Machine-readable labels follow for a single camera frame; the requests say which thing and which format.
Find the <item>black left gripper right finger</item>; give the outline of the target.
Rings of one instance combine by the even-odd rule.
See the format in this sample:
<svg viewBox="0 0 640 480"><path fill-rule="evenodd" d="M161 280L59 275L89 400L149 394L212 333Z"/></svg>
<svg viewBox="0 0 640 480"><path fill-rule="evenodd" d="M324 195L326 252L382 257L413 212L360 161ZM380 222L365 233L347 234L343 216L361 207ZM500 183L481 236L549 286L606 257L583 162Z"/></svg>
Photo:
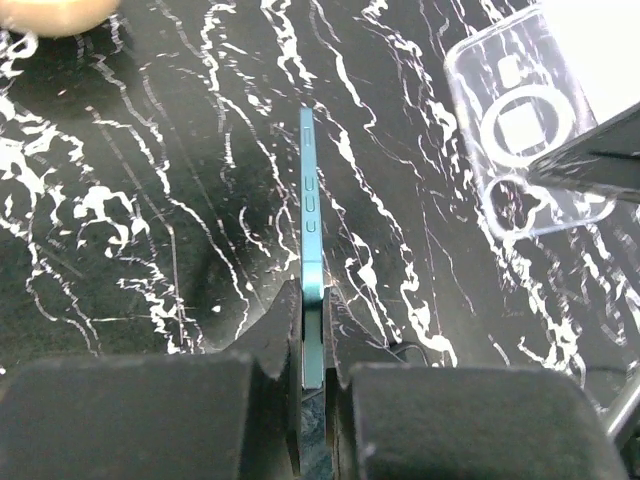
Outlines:
<svg viewBox="0 0 640 480"><path fill-rule="evenodd" d="M323 301L325 418L337 479L623 479L586 394L547 369L402 361Z"/></svg>

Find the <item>phone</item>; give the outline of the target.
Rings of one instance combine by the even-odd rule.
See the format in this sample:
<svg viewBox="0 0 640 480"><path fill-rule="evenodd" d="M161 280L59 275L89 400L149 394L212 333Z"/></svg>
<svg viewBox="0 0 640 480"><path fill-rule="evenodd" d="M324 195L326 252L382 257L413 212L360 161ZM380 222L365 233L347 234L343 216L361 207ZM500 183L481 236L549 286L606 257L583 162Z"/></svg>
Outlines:
<svg viewBox="0 0 640 480"><path fill-rule="evenodd" d="M300 282L302 290L302 386L324 398L323 232L313 110L300 120Z"/></svg>

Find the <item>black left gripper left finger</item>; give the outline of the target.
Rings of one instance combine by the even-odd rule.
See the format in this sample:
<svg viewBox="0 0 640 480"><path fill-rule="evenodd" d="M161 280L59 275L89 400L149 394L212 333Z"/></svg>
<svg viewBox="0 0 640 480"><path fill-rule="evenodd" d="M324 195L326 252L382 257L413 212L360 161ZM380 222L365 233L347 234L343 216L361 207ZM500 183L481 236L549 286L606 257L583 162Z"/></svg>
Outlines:
<svg viewBox="0 0 640 480"><path fill-rule="evenodd" d="M1 396L5 479L293 479L302 293L218 353L48 358Z"/></svg>

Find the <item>clear transparent phone case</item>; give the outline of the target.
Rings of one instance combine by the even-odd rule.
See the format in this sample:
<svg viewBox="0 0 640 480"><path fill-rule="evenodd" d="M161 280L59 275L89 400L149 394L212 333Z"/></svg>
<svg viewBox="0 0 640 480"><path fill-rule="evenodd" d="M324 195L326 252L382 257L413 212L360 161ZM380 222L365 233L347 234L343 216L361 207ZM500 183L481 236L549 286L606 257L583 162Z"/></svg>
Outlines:
<svg viewBox="0 0 640 480"><path fill-rule="evenodd" d="M481 207L498 239L567 230L606 218L612 200L531 184L532 162L597 124L541 3L460 41L445 56Z"/></svg>

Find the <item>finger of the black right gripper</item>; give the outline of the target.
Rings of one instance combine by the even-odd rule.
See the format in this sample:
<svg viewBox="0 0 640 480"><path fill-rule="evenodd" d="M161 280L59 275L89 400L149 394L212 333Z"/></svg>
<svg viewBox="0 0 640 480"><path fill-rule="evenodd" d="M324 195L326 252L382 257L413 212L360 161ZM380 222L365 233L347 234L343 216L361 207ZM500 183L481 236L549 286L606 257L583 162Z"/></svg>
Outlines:
<svg viewBox="0 0 640 480"><path fill-rule="evenodd" d="M639 106L534 160L527 180L535 185L639 201Z"/></svg>

